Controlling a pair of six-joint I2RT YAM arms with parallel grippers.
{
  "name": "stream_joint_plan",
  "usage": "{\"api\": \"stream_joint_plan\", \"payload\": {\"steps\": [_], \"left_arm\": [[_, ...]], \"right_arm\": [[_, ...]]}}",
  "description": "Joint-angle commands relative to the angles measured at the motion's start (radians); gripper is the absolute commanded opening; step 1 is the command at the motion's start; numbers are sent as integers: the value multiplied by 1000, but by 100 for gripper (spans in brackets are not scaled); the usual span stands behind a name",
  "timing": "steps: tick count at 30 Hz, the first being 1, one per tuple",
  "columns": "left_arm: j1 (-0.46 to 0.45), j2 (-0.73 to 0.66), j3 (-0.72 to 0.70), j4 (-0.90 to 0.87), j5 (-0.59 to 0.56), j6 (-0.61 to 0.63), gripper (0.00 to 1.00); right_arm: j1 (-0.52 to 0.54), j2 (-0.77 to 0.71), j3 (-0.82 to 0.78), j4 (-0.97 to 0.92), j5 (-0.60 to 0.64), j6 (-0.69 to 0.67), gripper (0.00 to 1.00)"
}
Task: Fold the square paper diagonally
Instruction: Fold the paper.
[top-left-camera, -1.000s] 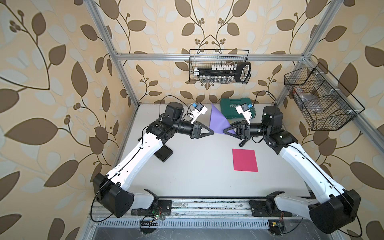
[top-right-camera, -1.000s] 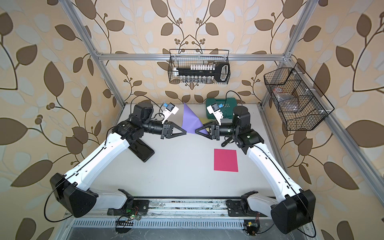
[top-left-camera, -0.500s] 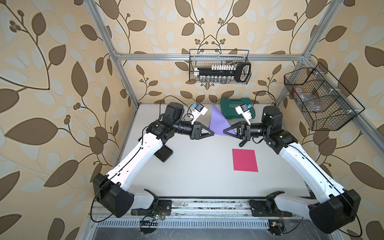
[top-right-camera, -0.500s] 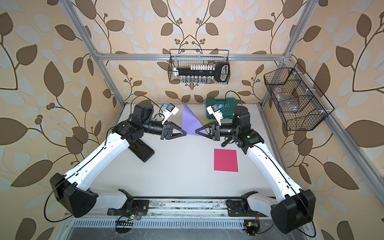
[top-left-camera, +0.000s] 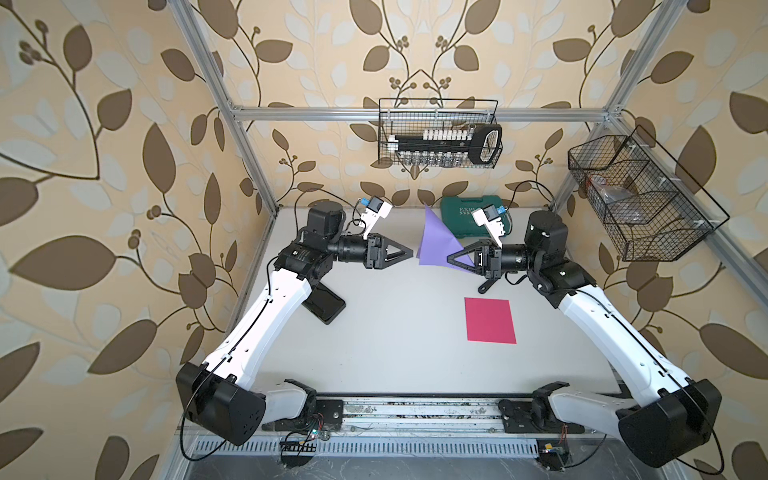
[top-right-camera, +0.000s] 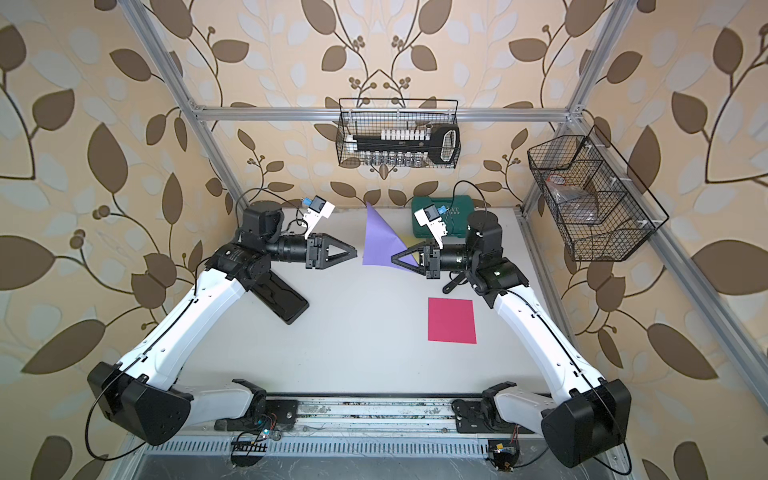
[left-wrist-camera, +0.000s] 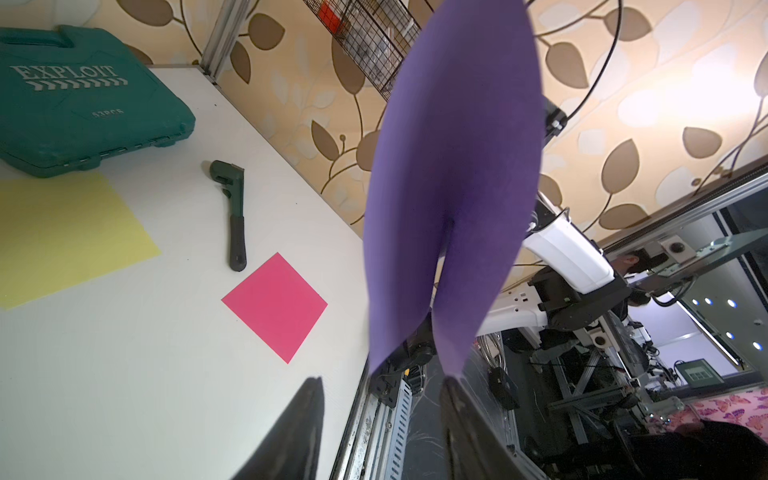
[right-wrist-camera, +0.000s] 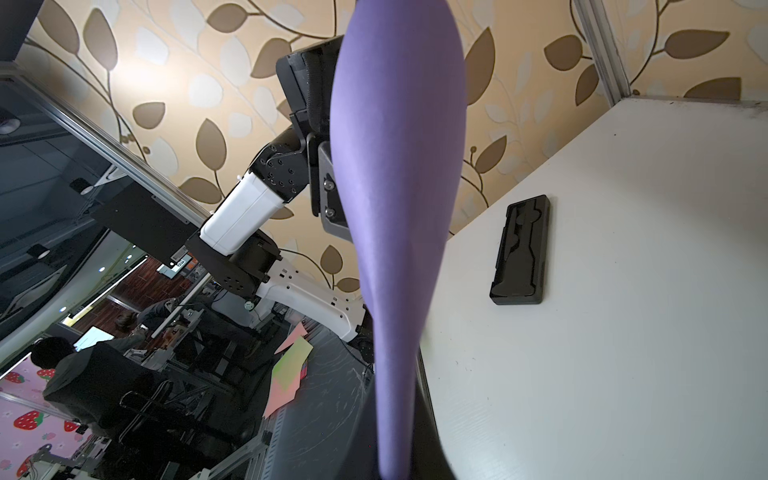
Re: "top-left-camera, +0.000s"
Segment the purple square paper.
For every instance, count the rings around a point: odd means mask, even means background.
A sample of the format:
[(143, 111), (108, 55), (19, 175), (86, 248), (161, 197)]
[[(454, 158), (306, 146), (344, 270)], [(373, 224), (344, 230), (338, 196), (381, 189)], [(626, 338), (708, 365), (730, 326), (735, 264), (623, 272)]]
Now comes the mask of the purple square paper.
[(419, 264), (459, 270), (448, 262), (447, 257), (462, 250), (463, 246), (430, 207), (425, 207), (424, 211), (425, 224), (417, 252)]

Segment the pink square paper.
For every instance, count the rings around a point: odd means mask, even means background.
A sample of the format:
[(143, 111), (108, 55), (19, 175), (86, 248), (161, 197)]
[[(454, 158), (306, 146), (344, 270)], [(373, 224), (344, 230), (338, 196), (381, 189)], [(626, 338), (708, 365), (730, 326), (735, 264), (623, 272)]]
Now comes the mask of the pink square paper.
[(517, 338), (508, 300), (465, 298), (467, 340), (516, 344)]

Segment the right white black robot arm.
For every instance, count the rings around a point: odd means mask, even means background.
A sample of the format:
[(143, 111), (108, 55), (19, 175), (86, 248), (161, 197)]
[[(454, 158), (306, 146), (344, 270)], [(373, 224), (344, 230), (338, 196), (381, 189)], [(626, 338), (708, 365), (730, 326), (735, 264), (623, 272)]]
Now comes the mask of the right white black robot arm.
[(620, 399), (584, 392), (564, 381), (532, 395), (533, 424), (577, 424), (621, 440), (644, 464), (658, 468), (718, 438), (722, 402), (708, 380), (693, 380), (646, 340), (612, 305), (595, 279), (567, 259), (568, 228), (549, 210), (531, 213), (521, 244), (505, 244), (505, 209), (488, 205), (473, 211), (489, 239), (448, 255), (449, 264), (484, 277), (479, 293), (511, 273), (522, 273), (532, 288), (562, 312), (599, 349), (624, 381), (630, 396)]

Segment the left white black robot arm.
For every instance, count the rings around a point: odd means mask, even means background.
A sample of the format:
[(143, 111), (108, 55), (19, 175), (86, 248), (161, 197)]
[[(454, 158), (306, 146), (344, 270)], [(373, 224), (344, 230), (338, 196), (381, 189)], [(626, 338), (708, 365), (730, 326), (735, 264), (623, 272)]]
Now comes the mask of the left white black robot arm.
[(380, 197), (360, 203), (364, 211), (358, 219), (363, 226), (359, 234), (345, 233), (341, 204), (314, 205), (294, 240), (268, 262), (267, 283), (255, 304), (201, 364), (181, 367), (176, 385), (183, 422), (193, 422), (235, 446), (248, 441), (264, 423), (309, 422), (314, 389), (286, 380), (265, 392), (254, 390), (271, 346), (301, 307), (325, 323), (343, 311), (344, 301), (322, 283), (335, 263), (383, 270), (413, 256), (408, 247), (373, 231), (376, 222), (388, 216), (391, 204)]

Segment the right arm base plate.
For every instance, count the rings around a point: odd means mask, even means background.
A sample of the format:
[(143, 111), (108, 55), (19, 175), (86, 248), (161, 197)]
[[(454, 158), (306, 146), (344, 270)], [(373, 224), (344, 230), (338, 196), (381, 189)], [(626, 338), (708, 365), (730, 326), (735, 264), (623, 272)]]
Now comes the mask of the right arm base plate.
[(558, 420), (548, 407), (533, 398), (501, 399), (497, 402), (507, 434), (583, 434), (585, 428)]

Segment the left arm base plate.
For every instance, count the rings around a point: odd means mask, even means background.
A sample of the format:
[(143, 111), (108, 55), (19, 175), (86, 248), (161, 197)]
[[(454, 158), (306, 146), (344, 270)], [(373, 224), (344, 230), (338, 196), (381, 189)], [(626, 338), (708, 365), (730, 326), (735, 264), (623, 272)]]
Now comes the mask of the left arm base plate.
[(336, 432), (342, 427), (344, 402), (340, 399), (320, 398), (311, 400), (298, 417), (264, 423), (265, 432), (307, 432), (310, 428)]

